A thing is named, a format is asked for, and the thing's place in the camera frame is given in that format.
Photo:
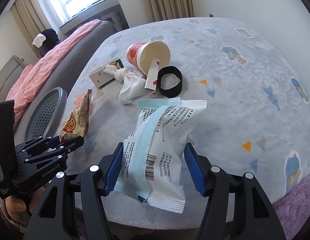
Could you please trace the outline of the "person's hand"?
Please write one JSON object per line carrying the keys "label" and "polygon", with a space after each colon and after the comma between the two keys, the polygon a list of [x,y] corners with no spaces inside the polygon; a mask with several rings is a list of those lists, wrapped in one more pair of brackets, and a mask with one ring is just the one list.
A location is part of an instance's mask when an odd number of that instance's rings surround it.
{"label": "person's hand", "polygon": [[23,200],[18,199],[18,198],[14,198],[14,197],[6,198],[5,204],[6,204],[6,209],[7,209],[9,216],[15,222],[26,226],[28,222],[24,220],[22,214],[25,213],[27,209],[29,209],[30,213],[33,213],[41,197],[42,197],[42,191],[37,190],[32,195],[32,198],[29,204],[25,204]]}

